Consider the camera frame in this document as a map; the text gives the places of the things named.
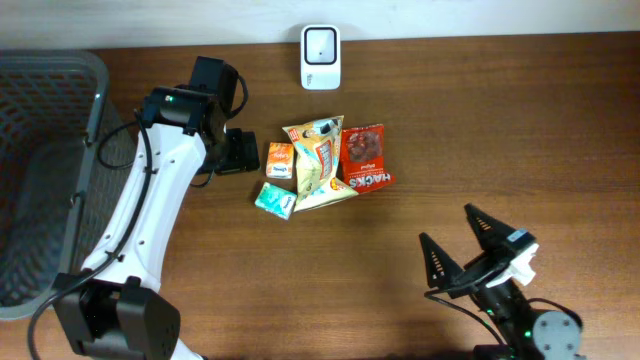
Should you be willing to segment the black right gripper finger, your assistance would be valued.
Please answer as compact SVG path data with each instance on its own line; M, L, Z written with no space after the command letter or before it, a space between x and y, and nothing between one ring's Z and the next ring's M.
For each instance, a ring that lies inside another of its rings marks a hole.
M427 284L431 289L449 289L456 285L462 268L427 233L419 234L425 261Z
M509 242L515 229L480 210L471 203L464 206L467 221L482 250L493 250Z

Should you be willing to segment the orange tissue pack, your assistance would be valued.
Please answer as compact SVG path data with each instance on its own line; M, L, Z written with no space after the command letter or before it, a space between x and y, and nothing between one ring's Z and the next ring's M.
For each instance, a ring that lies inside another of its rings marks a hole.
M266 176L274 179L291 179L294 152L294 146L290 143L272 142L267 156Z

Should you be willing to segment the teal tissue pack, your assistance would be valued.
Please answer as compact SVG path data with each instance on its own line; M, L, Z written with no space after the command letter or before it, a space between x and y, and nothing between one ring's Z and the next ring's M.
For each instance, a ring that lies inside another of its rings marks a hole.
M297 196L294 193L265 182L254 204L266 212L288 220L293 212L296 199Z

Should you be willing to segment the beige chips bag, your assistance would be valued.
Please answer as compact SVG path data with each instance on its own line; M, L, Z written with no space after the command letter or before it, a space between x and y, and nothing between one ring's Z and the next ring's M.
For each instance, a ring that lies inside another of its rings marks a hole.
M358 193L337 177L344 117L283 127L296 153L295 212L338 203Z

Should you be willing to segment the red Hacks snack bag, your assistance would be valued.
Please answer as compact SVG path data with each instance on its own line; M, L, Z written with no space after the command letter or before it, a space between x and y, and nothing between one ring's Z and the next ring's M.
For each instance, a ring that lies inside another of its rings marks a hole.
M374 124L342 131L342 181L359 194L379 190L396 179L384 168L384 126Z

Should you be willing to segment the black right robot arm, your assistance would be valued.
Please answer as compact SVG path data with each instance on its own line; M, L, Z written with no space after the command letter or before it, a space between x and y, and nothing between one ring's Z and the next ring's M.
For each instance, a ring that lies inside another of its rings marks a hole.
M536 272L530 262L539 243L469 203L466 218L481 253L466 265L456 263L427 233L419 235L428 300L482 325L496 340L476 345L473 359L581 359L584 323L573 310L544 298L526 298L520 287Z

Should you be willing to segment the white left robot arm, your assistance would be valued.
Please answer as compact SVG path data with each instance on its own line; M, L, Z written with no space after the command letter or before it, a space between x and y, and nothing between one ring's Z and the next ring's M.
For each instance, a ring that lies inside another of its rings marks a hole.
M178 212L200 174L259 167L255 136L226 124L244 80L158 87L136 115L135 159L101 239L77 275L59 274L50 304L72 351L94 359L196 359L179 310L159 293Z

